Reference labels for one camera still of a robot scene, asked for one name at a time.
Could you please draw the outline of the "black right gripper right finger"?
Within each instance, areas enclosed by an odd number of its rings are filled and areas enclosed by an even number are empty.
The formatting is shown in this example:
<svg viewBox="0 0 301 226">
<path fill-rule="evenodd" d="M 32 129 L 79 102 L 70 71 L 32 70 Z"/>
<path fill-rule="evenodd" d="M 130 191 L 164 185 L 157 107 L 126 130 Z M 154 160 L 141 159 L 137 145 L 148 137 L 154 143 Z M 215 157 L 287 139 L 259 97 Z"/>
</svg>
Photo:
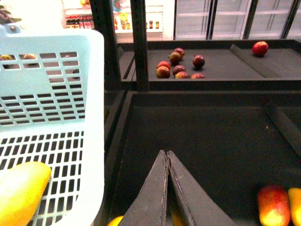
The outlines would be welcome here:
<svg viewBox="0 0 301 226">
<path fill-rule="evenodd" d="M 168 194 L 174 226 L 235 226 L 210 198 L 174 152 L 167 152 Z"/>
</svg>

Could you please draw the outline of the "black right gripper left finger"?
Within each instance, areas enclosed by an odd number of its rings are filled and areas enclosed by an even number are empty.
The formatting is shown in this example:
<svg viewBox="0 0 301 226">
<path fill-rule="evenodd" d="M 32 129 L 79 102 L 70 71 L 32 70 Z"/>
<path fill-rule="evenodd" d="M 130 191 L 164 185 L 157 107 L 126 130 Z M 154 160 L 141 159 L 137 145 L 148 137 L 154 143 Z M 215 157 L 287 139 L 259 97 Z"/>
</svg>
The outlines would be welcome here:
<svg viewBox="0 0 301 226">
<path fill-rule="evenodd" d="M 167 156 L 160 150 L 138 196 L 125 212 L 120 226 L 164 226 L 168 187 Z"/>
</svg>

